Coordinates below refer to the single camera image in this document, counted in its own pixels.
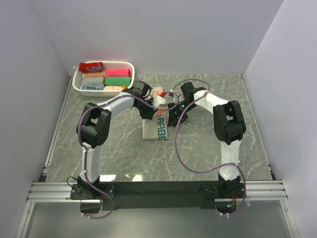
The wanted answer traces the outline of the white printed towel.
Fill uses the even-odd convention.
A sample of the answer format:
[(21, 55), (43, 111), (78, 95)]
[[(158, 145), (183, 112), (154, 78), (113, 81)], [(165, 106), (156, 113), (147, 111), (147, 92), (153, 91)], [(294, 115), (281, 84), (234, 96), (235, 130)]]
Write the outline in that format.
[[(161, 95), (164, 93), (162, 87), (154, 87), (150, 92), (150, 96)], [(144, 140), (167, 140), (167, 121), (168, 121), (168, 111), (158, 110), (152, 120), (143, 119), (142, 120), (142, 133)]]

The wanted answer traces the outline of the red blue cat towel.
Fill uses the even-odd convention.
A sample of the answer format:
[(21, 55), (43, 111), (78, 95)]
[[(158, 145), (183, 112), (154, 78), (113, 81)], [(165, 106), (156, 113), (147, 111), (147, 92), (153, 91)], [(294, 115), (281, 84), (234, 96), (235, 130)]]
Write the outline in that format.
[(79, 71), (82, 73), (94, 73), (103, 71), (102, 62), (81, 62), (79, 64)]

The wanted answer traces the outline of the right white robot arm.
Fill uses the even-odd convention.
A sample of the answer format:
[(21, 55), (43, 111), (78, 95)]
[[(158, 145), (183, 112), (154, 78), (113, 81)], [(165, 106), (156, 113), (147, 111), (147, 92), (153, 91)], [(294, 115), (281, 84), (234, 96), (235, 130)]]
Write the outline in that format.
[(186, 79), (172, 87), (170, 96), (175, 88), (180, 85), (183, 100), (174, 96), (173, 103), (168, 104), (168, 126), (177, 127), (187, 119), (187, 112), (200, 106), (213, 115), (214, 132), (221, 146), (221, 165), (218, 166), (218, 193), (224, 198), (229, 198), (235, 192), (235, 185), (242, 173), (238, 168), (239, 149), (246, 132), (246, 124), (238, 101), (228, 101), (210, 92), (210, 85), (194, 87), (192, 79)]

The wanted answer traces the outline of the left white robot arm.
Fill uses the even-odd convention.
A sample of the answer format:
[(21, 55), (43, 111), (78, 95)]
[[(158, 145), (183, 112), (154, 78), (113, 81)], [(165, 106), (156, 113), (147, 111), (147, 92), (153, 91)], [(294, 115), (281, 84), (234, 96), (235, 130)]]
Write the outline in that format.
[(77, 184), (88, 199), (96, 198), (100, 192), (100, 146), (108, 138), (111, 119), (131, 108), (136, 108), (142, 119), (152, 119), (158, 108), (150, 97), (151, 90), (149, 84), (138, 81), (105, 102), (88, 103), (84, 107), (76, 130), (82, 147), (82, 169)]

